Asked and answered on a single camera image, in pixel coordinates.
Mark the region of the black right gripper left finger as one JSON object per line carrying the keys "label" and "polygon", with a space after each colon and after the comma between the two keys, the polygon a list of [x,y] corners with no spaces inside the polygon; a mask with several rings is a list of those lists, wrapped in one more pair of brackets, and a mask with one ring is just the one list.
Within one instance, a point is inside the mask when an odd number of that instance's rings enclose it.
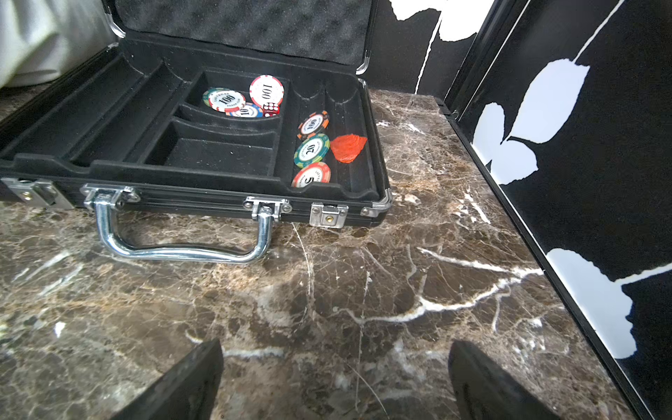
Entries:
{"label": "black right gripper left finger", "polygon": [[119,412],[115,419],[208,419],[223,372],[218,339],[196,346]]}

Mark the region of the cream cloth bag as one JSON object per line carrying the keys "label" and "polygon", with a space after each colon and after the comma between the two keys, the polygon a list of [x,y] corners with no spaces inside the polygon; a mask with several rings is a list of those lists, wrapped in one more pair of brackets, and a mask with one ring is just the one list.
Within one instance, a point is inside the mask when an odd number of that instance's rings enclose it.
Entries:
{"label": "cream cloth bag", "polygon": [[116,41],[100,1],[3,1],[1,86],[52,82]]}

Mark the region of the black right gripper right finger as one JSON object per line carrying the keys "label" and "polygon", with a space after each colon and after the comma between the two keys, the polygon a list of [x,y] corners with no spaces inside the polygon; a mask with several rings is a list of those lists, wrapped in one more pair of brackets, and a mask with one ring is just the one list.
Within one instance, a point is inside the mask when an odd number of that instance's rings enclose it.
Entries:
{"label": "black right gripper right finger", "polygon": [[448,371],[462,419],[558,419],[470,341],[453,341]]}

